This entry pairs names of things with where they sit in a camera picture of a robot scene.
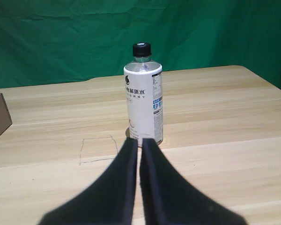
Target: green backdrop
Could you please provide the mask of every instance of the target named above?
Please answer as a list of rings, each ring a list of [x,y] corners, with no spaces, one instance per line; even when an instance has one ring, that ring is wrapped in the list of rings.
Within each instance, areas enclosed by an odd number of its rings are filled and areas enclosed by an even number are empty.
[[[0,88],[121,75],[142,41],[164,70],[236,64],[281,88],[281,0],[0,0]]]

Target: printed logo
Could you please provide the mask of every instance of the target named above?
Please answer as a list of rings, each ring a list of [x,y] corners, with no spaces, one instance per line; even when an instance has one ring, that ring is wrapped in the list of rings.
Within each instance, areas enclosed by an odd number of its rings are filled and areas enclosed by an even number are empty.
[[[128,79],[128,75],[125,76],[125,81],[126,81],[126,84],[129,85],[130,81],[129,81],[129,79]]]

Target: clear plastic bottle top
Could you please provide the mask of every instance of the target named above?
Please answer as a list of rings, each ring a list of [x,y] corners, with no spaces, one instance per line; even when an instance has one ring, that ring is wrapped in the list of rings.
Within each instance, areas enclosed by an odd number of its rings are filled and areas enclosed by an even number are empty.
[[[151,60],[151,45],[149,43],[137,43],[133,45],[134,60],[125,66],[132,72],[145,72],[158,69],[161,65]]]

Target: plastic bottle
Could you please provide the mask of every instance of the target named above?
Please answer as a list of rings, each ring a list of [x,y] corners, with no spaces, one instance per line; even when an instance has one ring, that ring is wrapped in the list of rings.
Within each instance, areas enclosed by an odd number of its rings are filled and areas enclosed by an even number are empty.
[[[163,140],[162,65],[151,60],[151,45],[133,45],[134,61],[124,67],[130,137]]]

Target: wooden table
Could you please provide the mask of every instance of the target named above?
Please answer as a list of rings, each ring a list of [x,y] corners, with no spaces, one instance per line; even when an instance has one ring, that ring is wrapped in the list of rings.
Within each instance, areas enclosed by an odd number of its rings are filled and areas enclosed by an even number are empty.
[[[36,224],[104,171],[128,126],[123,86],[0,90],[14,122],[0,137],[0,225]],[[240,66],[165,72],[163,86],[170,162],[251,225],[281,225],[281,90]],[[144,223],[139,186],[133,217]]]

